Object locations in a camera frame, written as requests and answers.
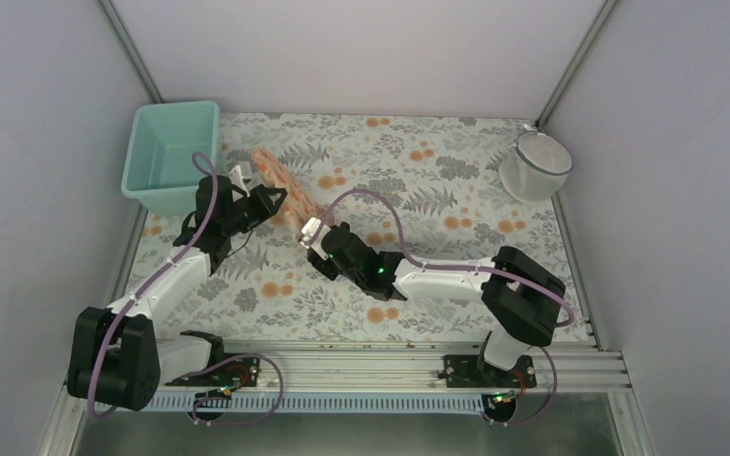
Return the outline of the orange floral mesh laundry bag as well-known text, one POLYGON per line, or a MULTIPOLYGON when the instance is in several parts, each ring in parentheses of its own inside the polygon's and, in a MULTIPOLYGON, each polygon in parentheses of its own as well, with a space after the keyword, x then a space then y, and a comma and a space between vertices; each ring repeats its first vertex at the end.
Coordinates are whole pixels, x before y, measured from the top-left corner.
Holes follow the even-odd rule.
POLYGON ((252 163, 263 181, 274 188, 287 191, 279 209, 279 217, 295 238, 301 237, 301 229, 312 218, 320 218, 321 206, 288 168, 264 148, 251 151, 252 163))

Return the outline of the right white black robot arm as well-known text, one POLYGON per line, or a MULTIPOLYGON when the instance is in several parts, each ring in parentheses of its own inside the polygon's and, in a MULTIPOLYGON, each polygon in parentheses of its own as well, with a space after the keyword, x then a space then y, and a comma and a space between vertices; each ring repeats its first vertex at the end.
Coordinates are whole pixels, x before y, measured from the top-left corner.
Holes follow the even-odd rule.
POLYGON ((442 298, 484 304, 496 325, 483 343, 476 371, 490 387, 511 378, 518 359, 530 348, 551 344, 564 309, 564 282, 513 247, 481 259, 414 259, 400 252, 378 252, 348 224, 328 226, 318 218, 302 227, 299 242, 324 276, 344 276, 376 300, 442 298))

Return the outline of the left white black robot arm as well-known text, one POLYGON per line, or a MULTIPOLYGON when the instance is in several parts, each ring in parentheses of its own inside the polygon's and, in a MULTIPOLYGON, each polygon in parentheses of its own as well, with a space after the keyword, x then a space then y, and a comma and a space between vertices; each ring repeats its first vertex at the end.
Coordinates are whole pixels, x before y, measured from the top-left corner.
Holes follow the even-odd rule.
POLYGON ((104 308, 87 307, 74 325, 67 392, 112 409, 141 410, 158 386, 194 376, 205 385, 226 372, 221 338, 201 331, 163 335, 162 324, 232 254, 232 239, 276 215, 288 193, 205 177, 196 208, 163 263, 141 285, 104 308))

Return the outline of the white mesh laundry basket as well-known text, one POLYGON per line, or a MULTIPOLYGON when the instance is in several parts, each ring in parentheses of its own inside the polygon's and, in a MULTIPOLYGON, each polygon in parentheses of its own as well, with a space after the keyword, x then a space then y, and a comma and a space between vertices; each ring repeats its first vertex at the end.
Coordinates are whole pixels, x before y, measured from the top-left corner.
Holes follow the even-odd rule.
POLYGON ((499 165, 500 181, 521 202, 549 200, 573 169, 572 156, 549 135, 527 124, 525 129, 499 165))

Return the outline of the floral patterned table mat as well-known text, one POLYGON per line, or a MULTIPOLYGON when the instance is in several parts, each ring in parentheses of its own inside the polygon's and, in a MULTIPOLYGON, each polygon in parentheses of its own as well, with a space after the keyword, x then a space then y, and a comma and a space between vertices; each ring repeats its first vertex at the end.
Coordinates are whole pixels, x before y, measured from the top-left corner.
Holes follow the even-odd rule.
MULTIPOLYGON (((226 166, 261 147, 319 204, 377 251, 404 237, 420 257, 489 257, 520 249, 578 297, 561 230, 548 201, 524 204, 497 170, 522 120, 232 114, 221 117, 226 166)), ((233 242, 234 254, 158 328, 230 340, 479 342, 494 323, 482 305, 436 298, 380 302, 307 261, 283 216, 233 242)))

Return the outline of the teal plastic bin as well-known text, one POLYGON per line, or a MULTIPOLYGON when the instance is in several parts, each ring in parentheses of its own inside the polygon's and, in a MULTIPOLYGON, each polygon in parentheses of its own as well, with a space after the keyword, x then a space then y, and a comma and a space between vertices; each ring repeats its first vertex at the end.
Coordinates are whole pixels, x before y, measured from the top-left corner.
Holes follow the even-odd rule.
POLYGON ((204 177, 196 152, 216 166, 220 108, 213 101, 148 104, 137 109, 126 151, 121 191, 156 216, 185 216, 204 177))

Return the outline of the aluminium mounting rail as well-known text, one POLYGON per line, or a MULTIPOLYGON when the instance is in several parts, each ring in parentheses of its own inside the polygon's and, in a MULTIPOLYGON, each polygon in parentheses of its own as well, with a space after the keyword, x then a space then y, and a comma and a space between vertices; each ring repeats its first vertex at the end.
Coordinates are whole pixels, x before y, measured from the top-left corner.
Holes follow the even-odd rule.
MULTIPOLYGON (((258 353, 280 368, 287 392, 442 393, 447 354, 476 354, 473 342, 227 341, 231 353, 258 353)), ((632 388, 623 356, 591 345, 555 343, 527 352, 537 377, 528 392, 609 392, 632 388)))

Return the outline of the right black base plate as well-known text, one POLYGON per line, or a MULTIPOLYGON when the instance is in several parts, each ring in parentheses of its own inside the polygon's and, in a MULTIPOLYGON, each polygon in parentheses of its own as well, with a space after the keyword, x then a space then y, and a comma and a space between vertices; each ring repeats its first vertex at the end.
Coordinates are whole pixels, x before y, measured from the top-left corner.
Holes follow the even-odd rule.
POLYGON ((522 355, 510 370, 501 370, 478 355, 446 355, 437 378, 451 389, 535 388, 537 379, 532 358, 522 355))

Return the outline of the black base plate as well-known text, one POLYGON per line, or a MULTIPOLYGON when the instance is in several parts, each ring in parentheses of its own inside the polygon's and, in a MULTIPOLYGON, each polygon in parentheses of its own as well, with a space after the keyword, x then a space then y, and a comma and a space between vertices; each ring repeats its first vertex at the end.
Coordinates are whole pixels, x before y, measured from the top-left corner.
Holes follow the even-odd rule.
POLYGON ((537 379, 532 358, 522 355, 510 370, 501 370, 478 355, 446 355, 437 378, 451 389, 535 388, 537 379))
POLYGON ((178 378, 166 383, 168 387, 203 388, 210 390, 237 390, 253 388, 258 383, 260 360, 243 358, 194 377, 178 378))

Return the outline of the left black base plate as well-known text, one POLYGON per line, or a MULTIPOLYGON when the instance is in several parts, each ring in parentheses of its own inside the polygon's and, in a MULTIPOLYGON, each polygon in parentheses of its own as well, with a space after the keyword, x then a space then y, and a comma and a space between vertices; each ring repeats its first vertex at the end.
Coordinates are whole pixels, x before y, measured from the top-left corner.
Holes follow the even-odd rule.
POLYGON ((194 377, 178 378, 166 383, 168 387, 203 388, 210 390, 237 390, 253 388, 258 383, 260 360, 243 358, 194 377))

